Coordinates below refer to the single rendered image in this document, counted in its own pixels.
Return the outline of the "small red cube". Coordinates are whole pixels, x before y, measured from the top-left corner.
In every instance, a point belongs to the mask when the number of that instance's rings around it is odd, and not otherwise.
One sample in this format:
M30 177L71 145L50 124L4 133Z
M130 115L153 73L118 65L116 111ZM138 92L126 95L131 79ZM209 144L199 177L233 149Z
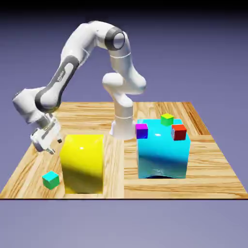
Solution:
M187 129L183 124L173 124L171 126L171 136L174 141L186 139Z

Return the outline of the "small purple cube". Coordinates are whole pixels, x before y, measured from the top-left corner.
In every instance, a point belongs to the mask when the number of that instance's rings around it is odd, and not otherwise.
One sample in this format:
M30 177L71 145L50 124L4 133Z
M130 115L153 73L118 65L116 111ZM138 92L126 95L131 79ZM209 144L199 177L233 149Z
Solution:
M136 138L137 139L148 138L148 126L146 123L137 123L136 124Z

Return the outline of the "small teal cube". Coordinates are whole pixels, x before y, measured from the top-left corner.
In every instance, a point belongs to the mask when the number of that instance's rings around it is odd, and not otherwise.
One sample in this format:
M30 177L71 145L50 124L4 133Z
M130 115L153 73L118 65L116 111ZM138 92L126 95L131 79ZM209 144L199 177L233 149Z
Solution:
M49 190L54 189L60 183L59 175L53 171L49 171L45 175L42 176L43 185Z

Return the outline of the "large yellow box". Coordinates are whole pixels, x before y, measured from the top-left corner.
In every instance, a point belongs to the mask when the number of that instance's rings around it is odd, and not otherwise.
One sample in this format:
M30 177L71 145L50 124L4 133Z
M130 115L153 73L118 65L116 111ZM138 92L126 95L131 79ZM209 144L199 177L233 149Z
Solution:
M104 183L104 136L67 135L60 151L66 194L101 194Z

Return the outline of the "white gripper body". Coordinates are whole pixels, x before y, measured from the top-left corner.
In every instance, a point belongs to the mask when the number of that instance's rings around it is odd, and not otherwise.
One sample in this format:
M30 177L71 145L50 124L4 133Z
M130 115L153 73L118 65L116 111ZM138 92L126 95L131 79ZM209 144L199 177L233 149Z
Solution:
M38 152L51 148L53 140L62 139L60 135L61 126L57 120L53 120L46 128L36 128L30 135L31 141Z

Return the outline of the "small green cube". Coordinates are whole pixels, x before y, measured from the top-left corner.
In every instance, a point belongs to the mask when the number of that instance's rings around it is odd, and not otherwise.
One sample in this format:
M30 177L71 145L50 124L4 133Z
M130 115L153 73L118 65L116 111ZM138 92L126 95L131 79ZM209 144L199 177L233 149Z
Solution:
M160 120L162 125L170 126L173 124L174 116L169 113L165 113L161 115Z

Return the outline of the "large cyan box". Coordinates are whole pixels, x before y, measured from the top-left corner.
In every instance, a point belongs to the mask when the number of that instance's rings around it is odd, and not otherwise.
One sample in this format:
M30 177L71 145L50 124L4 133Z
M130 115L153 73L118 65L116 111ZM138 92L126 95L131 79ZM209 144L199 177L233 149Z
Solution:
M191 140L174 140L171 126L164 126L160 119L138 119L137 123L147 124L148 137L137 139L138 177L186 177Z

